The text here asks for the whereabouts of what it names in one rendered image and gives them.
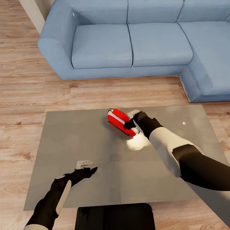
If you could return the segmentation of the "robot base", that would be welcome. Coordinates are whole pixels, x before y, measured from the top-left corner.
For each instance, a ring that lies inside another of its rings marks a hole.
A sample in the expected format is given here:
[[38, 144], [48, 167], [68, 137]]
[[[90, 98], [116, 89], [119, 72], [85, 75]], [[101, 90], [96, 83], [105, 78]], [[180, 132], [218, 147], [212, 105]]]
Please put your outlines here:
[[78, 207], [75, 230], [155, 230], [151, 203]]

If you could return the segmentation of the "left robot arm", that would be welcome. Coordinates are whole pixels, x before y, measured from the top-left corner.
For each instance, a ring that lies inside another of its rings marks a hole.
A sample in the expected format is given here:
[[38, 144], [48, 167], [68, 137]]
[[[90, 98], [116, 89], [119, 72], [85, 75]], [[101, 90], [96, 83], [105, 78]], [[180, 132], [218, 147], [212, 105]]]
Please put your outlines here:
[[41, 199], [23, 230], [52, 230], [72, 186], [84, 178], [90, 178], [98, 167], [84, 168], [92, 165], [90, 160], [78, 161], [74, 173], [66, 173], [55, 178], [50, 191]]

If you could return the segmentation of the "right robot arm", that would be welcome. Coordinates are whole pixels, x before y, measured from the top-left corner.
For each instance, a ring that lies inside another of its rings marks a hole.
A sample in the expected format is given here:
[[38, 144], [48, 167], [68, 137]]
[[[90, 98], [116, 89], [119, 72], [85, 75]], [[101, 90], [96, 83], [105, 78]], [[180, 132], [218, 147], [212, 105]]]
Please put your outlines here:
[[182, 178], [230, 228], [230, 167], [204, 155], [190, 141], [166, 129], [157, 119], [133, 110], [124, 129], [137, 127], [148, 138], [168, 171]]

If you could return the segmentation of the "radio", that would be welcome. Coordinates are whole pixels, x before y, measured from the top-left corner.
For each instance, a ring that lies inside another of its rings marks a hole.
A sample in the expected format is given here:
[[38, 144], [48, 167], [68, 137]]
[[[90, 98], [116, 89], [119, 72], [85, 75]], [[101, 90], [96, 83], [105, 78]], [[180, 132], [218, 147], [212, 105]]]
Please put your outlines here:
[[116, 128], [121, 130], [127, 136], [133, 137], [140, 133], [140, 130], [137, 127], [133, 127], [129, 130], [123, 128], [124, 124], [129, 121], [129, 118], [127, 114], [125, 114], [124, 112], [118, 109], [108, 110], [108, 120], [109, 120], [108, 122], [111, 125], [114, 125]]

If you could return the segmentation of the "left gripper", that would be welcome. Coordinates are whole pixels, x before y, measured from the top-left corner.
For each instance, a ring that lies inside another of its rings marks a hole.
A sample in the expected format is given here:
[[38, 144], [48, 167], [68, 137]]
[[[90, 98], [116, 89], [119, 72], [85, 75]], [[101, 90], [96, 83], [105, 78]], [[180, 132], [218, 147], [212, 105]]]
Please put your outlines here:
[[94, 174], [97, 171], [98, 167], [95, 168], [83, 168], [83, 169], [75, 169], [74, 173], [77, 173], [78, 175], [78, 182], [83, 180], [84, 178], [90, 178], [92, 174]]

